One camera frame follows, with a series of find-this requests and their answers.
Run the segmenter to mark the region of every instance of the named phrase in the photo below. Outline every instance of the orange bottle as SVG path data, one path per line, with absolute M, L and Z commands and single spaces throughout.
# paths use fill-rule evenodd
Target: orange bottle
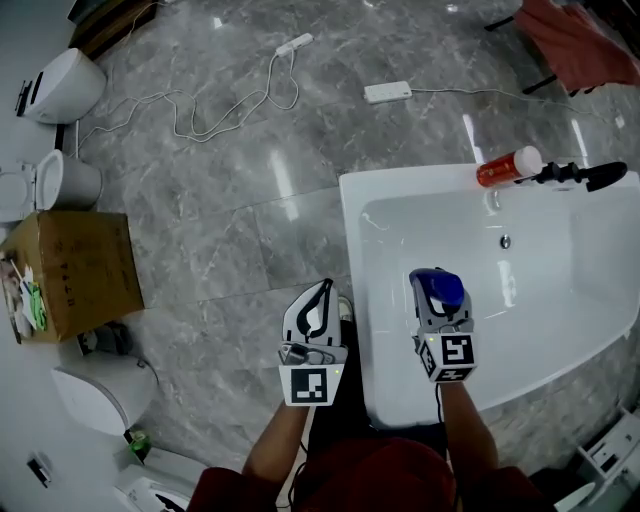
M 541 171 L 540 151 L 533 146 L 525 146 L 518 151 L 482 164 L 476 171 L 476 177 L 483 187 L 493 187 L 501 183 L 529 178 Z

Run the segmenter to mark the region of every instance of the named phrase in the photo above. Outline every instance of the red shirt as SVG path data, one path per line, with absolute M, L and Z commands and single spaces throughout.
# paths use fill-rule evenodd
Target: red shirt
M 335 443 L 309 458 L 298 476 L 293 510 L 421 511 L 453 509 L 455 480 L 432 449 L 404 439 Z M 485 475 L 461 501 L 465 511 L 554 511 L 517 468 Z M 261 488 L 222 468 L 202 473 L 188 512 L 276 511 Z

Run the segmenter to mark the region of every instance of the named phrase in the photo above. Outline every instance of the black faucet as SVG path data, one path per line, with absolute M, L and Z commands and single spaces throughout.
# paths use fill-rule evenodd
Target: black faucet
M 624 162 L 611 162 L 591 169 L 580 169 L 574 163 L 560 167 L 558 164 L 551 162 L 542 169 L 540 174 L 536 174 L 529 179 L 537 183 L 545 183 L 552 180 L 558 183 L 564 183 L 567 180 L 581 183 L 582 180 L 586 180 L 587 192 L 595 192 L 621 180 L 626 173 L 627 164 Z

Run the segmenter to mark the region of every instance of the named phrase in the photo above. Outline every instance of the person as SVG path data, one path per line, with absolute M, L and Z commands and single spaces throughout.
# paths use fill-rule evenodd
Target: person
M 333 405 L 316 409 L 307 461 L 292 484 L 294 511 L 555 510 L 519 469 L 499 467 L 493 437 L 462 383 L 440 386 L 444 426 L 371 427 L 353 310 L 343 297 L 339 311 L 349 356 Z M 280 404 L 242 473 L 205 470 L 188 512 L 275 511 L 308 414 L 308 407 Z

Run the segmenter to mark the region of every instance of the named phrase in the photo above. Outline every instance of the white bathtub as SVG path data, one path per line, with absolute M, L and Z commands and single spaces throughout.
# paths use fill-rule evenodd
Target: white bathtub
M 475 164 L 342 176 L 367 410 L 380 428 L 437 421 L 411 336 L 408 275 L 442 267 L 472 299 L 479 409 L 539 387 L 628 331 L 640 291 L 640 182 L 487 191 Z M 508 235 L 504 250 L 500 238 Z

